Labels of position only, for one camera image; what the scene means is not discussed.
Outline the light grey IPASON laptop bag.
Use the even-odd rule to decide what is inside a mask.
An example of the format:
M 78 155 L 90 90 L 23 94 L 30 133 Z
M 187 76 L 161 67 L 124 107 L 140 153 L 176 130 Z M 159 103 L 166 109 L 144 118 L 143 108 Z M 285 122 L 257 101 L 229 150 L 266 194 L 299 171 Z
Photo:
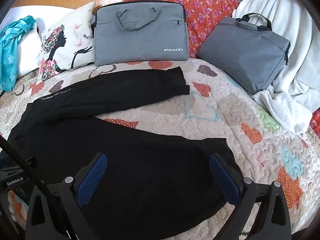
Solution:
M 94 63 L 186 61 L 187 19 L 183 5 L 128 1 L 99 8 L 95 15 Z

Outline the dark grey laptop bag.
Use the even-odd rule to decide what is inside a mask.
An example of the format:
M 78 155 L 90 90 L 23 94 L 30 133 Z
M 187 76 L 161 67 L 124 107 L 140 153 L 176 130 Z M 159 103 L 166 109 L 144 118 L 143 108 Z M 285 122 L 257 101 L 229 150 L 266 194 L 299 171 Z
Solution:
M 264 25 L 249 22 L 251 13 L 241 18 L 224 17 L 206 38 L 197 57 L 220 68 L 254 95 L 269 87 L 288 64 L 291 43 Z

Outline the teal star scarf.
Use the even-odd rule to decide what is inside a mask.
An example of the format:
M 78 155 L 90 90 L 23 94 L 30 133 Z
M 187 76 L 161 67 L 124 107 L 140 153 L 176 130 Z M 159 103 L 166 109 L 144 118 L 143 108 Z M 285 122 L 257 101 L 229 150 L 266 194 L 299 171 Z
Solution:
M 18 74 L 18 45 L 24 34 L 34 28 L 35 19 L 26 16 L 10 23 L 1 31 L 1 92 L 10 92 Z

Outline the white pillow with girl print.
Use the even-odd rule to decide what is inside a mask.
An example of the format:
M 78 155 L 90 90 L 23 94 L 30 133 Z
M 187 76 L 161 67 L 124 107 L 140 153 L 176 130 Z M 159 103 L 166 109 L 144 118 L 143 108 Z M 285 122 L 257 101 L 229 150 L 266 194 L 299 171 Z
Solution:
M 92 12 L 89 2 L 58 18 L 42 32 L 38 82 L 94 62 Z

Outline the heart-patterned quilt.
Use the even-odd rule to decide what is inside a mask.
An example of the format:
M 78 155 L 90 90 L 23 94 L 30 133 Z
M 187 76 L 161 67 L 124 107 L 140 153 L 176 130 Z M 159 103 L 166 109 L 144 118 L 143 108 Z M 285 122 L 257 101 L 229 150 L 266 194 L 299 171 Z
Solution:
M 40 82 L 35 72 L 1 96 L 1 134 L 8 137 L 26 105 L 73 83 L 129 69 L 181 67 L 190 86 L 179 96 L 128 111 L 102 114 L 114 124 L 187 139 L 226 138 L 242 173 L 257 183 L 279 180 L 291 229 L 307 226 L 319 208 L 319 137 L 283 129 L 227 74 L 203 60 L 129 62 L 69 70 Z

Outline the black pants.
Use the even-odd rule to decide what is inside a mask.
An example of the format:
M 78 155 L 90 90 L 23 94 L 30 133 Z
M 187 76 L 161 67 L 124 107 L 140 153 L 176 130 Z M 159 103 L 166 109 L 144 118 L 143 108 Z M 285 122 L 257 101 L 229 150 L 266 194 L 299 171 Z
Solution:
M 8 141 L 35 157 L 48 184 L 86 166 L 97 153 L 107 168 L 81 211 L 101 239 L 166 239 L 226 204 L 209 169 L 217 153 L 236 167 L 224 138 L 188 140 L 99 119 L 189 94 L 181 68 L 126 70 L 77 82 L 27 105 Z

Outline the red floral pillow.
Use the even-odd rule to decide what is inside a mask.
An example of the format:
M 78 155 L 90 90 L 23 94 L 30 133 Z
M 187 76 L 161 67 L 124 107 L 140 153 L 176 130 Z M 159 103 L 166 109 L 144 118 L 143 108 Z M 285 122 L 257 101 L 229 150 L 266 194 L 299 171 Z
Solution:
M 176 2 L 185 9 L 188 36 L 189 56 L 195 58 L 198 50 L 224 17 L 231 17 L 239 2 L 237 0 L 156 0 Z

